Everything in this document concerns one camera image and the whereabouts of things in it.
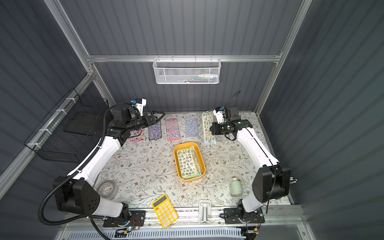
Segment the green dinosaur sticker sheet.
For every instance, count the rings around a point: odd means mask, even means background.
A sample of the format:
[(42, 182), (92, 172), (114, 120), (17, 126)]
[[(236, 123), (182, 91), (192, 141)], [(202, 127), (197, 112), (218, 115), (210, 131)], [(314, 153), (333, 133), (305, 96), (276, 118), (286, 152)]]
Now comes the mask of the green dinosaur sticker sheet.
[(216, 138), (213, 136), (210, 127), (213, 125), (214, 116), (212, 111), (207, 111), (202, 113), (203, 121), (203, 137), (205, 145), (215, 145)]

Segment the pale blue jewel sticker sheet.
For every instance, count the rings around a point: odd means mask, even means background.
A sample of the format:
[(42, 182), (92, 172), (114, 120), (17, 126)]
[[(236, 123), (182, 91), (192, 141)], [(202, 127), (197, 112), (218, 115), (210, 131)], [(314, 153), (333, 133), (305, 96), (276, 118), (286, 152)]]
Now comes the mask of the pale blue jewel sticker sheet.
[(197, 119), (186, 120), (186, 138), (195, 139), (199, 136), (199, 124)]

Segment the yellow storage tray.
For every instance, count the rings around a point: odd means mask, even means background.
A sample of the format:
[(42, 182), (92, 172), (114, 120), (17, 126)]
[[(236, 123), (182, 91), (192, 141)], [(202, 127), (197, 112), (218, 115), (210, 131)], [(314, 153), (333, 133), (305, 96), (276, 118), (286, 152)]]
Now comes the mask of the yellow storage tray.
[(184, 182), (201, 179), (206, 166), (197, 143), (188, 142), (174, 148), (174, 158), (179, 178)]

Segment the pink cat sticker sheet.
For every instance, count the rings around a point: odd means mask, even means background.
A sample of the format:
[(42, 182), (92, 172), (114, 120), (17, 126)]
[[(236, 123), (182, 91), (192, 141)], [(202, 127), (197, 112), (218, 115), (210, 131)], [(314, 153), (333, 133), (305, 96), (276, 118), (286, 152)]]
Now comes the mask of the pink cat sticker sheet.
[(129, 140), (132, 143), (141, 142), (145, 139), (145, 130), (135, 130), (130, 132)]

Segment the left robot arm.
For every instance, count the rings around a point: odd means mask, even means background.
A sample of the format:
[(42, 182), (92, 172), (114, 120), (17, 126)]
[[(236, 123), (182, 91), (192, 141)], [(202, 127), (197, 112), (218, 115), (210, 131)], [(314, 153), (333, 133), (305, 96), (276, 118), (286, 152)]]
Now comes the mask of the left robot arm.
[[(58, 226), (82, 218), (130, 222), (132, 217), (128, 204), (101, 197), (94, 185), (108, 160), (131, 138), (132, 131), (155, 125), (166, 115), (159, 111), (146, 113), (145, 105), (144, 100), (121, 103), (122, 121), (114, 120), (111, 112), (113, 107), (105, 111), (102, 136), (96, 146), (67, 176), (56, 178), (53, 189), (42, 200), (38, 209), (38, 219), (42, 224)], [(59, 211), (72, 213), (74, 216), (61, 221), (48, 220), (44, 211), (51, 197), (55, 198)]]

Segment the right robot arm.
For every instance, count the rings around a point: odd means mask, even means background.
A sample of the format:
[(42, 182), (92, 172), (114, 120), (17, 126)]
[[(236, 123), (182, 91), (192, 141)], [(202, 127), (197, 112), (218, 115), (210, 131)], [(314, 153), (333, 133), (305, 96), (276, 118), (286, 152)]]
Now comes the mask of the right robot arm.
[(253, 125), (243, 120), (235, 106), (217, 107), (213, 110), (216, 121), (210, 127), (215, 136), (223, 135), (232, 141), (238, 141), (247, 151), (256, 169), (252, 183), (252, 192), (238, 204), (239, 215), (252, 213), (270, 200), (280, 199), (289, 194), (291, 169), (280, 163), (258, 138)]

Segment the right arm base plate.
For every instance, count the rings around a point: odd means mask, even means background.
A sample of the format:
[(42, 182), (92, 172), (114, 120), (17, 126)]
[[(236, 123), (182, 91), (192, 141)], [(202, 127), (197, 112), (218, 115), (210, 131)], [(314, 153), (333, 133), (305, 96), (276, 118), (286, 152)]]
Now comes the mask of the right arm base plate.
[(265, 217), (262, 208), (250, 213), (238, 208), (225, 208), (223, 213), (220, 213), (220, 218), (225, 220), (227, 225), (233, 224), (257, 224), (265, 223)]

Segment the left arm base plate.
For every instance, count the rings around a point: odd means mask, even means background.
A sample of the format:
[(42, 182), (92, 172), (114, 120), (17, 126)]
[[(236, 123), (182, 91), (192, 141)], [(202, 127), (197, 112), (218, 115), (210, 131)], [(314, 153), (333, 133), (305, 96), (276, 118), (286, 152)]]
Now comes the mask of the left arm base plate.
[(104, 221), (104, 228), (125, 228), (125, 227), (143, 227), (146, 211), (129, 211), (128, 216), (124, 218), (108, 218)]

